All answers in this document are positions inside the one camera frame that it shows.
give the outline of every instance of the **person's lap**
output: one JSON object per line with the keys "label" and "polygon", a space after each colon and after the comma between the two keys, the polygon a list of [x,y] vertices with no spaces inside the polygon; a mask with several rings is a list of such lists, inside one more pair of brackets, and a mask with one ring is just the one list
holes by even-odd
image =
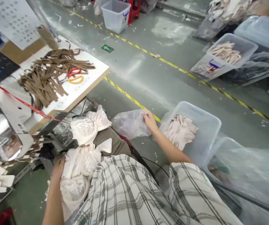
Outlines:
{"label": "person's lap", "polygon": [[125,154],[132,157],[131,151],[126,141],[122,140],[119,135],[117,135],[114,130],[110,127],[106,128],[102,131],[99,131],[97,136],[94,139],[95,147],[97,147],[102,142],[106,141],[107,139],[112,139],[112,152],[102,152],[102,156],[112,156],[112,155],[121,155]]}

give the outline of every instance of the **sewing machine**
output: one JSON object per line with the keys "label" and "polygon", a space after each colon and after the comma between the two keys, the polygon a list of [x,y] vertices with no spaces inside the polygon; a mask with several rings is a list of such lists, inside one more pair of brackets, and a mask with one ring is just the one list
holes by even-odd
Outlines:
{"label": "sewing machine", "polygon": [[[20,67],[0,53],[0,87],[28,104],[31,96],[11,74]],[[33,143],[24,122],[32,115],[31,109],[0,89],[0,156],[9,161],[23,156]]]}

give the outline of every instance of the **white table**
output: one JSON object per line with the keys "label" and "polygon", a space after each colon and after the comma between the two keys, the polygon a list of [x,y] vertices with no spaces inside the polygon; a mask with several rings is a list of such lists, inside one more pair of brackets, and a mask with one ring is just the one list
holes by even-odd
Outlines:
{"label": "white table", "polygon": [[[58,48],[68,49],[69,43],[66,42],[66,39],[61,36],[60,39],[62,41],[58,43]],[[71,43],[71,49],[76,48],[79,47]],[[40,59],[40,57],[44,57],[49,51],[51,51],[51,49],[48,46],[43,47],[30,58],[22,62],[20,64],[21,69],[17,70],[12,75],[16,78],[19,78],[23,70],[29,69],[31,63],[34,60]],[[85,51],[81,51],[79,55],[75,56],[75,59],[89,60],[90,63],[93,63],[96,68],[94,70],[88,70],[88,74],[82,74],[82,76],[84,76],[84,81],[82,81],[80,84],[64,82],[62,86],[69,95],[60,96],[58,94],[57,102],[53,101],[47,108],[44,107],[42,112],[48,116],[53,117],[56,113],[71,111],[109,73],[108,65],[104,64]],[[62,74],[59,76],[59,79],[63,79],[65,76],[66,74]],[[42,117],[37,113],[33,113],[32,116],[24,123],[24,125],[28,132],[33,134],[39,130],[47,121],[48,119]]]}

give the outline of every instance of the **green floor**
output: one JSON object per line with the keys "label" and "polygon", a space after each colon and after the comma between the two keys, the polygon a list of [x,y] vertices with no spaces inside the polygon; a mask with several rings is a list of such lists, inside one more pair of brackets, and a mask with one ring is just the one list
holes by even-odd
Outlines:
{"label": "green floor", "polygon": [[49,179],[46,170],[35,172],[30,170],[14,186],[14,191],[0,203],[0,213],[6,208],[12,207],[17,225],[42,224],[46,208],[45,192]]}

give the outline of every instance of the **scissors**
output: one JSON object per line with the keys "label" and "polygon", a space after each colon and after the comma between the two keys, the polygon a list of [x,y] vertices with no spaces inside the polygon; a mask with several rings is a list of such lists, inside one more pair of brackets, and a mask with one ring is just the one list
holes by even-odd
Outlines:
{"label": "scissors", "polygon": [[79,73],[81,73],[81,69],[80,69],[80,68],[78,68],[78,67],[72,68],[72,69],[68,72],[66,78],[64,78],[63,80],[60,80],[58,83],[63,83],[63,82],[65,82],[65,81],[68,81],[69,83],[72,83],[72,84],[79,84],[79,83],[81,83],[81,82],[83,81],[83,76],[80,75],[80,76],[77,76],[77,77],[75,77],[75,78],[69,79],[70,76],[73,76],[73,75],[76,75],[76,74],[79,74]]}

